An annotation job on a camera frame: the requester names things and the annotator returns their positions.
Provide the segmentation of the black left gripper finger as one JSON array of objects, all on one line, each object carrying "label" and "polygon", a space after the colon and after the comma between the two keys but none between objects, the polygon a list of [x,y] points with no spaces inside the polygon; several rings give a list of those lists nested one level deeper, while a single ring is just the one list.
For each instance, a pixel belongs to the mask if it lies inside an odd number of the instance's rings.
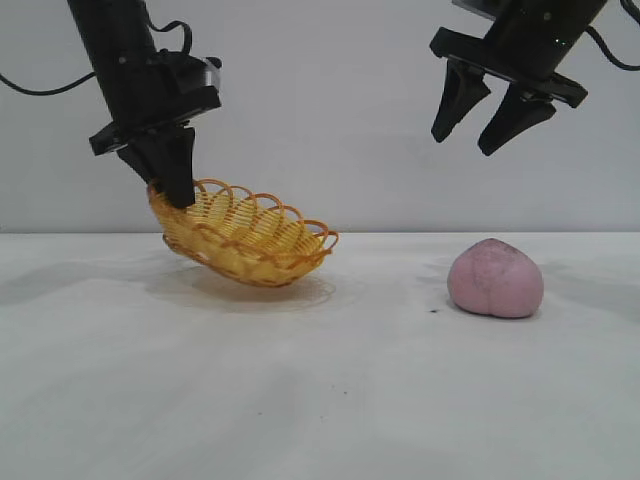
[{"label": "black left gripper finger", "polygon": [[178,209],[185,209],[195,202],[194,142],[195,129],[182,126],[164,132],[160,142],[160,184],[171,205]]},{"label": "black left gripper finger", "polygon": [[165,191],[165,155],[164,146],[151,138],[132,141],[117,151],[117,156],[158,193]]}]

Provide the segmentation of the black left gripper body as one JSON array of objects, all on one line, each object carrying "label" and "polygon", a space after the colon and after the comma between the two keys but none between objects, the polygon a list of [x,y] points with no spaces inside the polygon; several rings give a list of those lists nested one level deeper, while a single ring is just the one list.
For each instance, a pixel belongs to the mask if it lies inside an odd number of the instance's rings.
[{"label": "black left gripper body", "polygon": [[96,155],[221,106],[222,60],[217,57],[158,52],[138,66],[120,69],[102,89],[112,121],[89,138]]}]

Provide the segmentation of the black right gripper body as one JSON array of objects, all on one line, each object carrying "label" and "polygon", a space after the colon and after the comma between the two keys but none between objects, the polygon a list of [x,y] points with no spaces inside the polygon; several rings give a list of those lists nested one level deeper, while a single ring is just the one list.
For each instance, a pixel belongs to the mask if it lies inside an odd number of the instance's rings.
[{"label": "black right gripper body", "polygon": [[515,84],[535,96],[576,108],[587,91],[556,72],[603,1],[456,1],[456,6],[493,21],[482,38],[444,27],[430,43],[432,52]]}]

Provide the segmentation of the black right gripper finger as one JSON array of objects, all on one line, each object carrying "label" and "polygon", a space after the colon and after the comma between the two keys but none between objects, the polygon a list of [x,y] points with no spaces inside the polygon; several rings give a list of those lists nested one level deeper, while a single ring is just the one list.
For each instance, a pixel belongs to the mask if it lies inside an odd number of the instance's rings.
[{"label": "black right gripper finger", "polygon": [[509,87],[479,137],[481,152],[490,156],[517,135],[549,120],[556,113],[552,102],[553,99],[548,95],[534,94],[520,87]]},{"label": "black right gripper finger", "polygon": [[442,143],[464,117],[491,93],[485,73],[465,62],[448,62],[438,112],[431,127],[434,140]]}]

